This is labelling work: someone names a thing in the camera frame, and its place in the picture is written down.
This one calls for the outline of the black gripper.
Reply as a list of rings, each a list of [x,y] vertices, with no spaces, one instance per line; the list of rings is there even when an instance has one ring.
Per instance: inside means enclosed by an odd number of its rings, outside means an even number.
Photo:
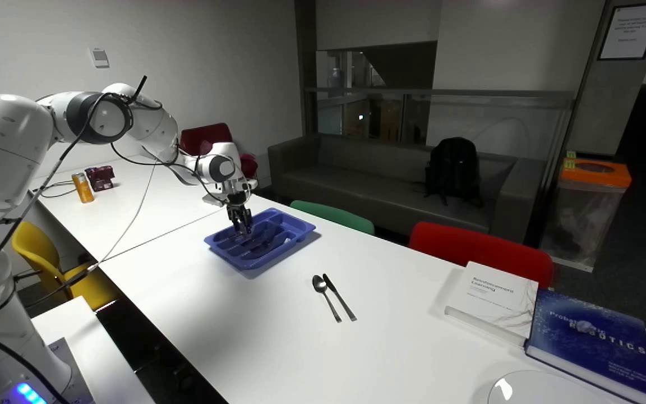
[[[224,196],[226,215],[238,234],[251,230],[251,211],[247,209],[247,190],[234,190]]]

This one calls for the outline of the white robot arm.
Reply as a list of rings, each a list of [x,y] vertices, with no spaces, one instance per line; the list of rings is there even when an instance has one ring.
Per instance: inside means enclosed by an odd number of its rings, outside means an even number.
[[[182,181],[214,181],[215,200],[235,231],[251,227],[247,200],[256,186],[242,173],[234,142],[193,143],[166,107],[127,83],[68,89],[42,99],[0,94],[0,218],[17,209],[57,143],[138,142],[156,163],[174,166]]]

